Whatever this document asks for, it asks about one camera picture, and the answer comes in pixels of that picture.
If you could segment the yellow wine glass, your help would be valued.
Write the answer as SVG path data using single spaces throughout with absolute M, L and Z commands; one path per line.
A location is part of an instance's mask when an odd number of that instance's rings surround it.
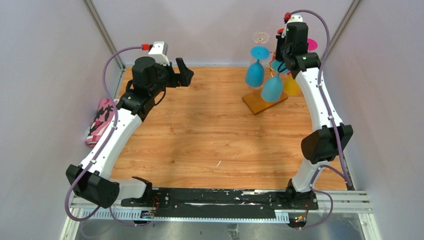
M 289 96 L 296 96 L 301 93 L 301 88 L 289 73 L 283 81 L 283 92 Z

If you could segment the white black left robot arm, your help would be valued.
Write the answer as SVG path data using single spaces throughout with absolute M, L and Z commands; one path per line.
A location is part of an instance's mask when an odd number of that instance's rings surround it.
M 71 164 L 65 174 L 73 193 L 101 208 L 115 201 L 132 200 L 142 207 L 149 206 L 153 197 L 150 181 L 133 176 L 130 179 L 111 179 L 112 170 L 124 146 L 135 130 L 156 106 L 155 99 L 167 88 L 188 87 L 194 72 L 176 58 L 179 72 L 172 65 L 161 65 L 154 58 L 143 56 L 135 60 L 125 93 L 120 97 L 108 129 L 79 165 Z

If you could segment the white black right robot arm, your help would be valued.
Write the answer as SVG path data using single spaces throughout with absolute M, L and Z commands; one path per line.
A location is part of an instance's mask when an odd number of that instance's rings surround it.
M 308 31 L 305 22 L 288 21 L 281 34 L 284 43 L 278 47 L 278 59 L 299 85 L 312 121 L 312 133 L 301 141 L 303 160 L 285 189 L 286 204 L 292 209 L 312 199 L 323 166 L 342 156 L 353 135 L 352 126 L 343 123 L 330 100 L 319 56 L 308 51 Z

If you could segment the magenta wine glass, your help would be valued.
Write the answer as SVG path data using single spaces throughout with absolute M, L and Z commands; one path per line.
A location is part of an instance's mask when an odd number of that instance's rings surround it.
M 308 38 L 307 43 L 308 43 L 308 48 L 307 48 L 308 52 L 315 51 L 319 46 L 318 43 L 312 38 Z

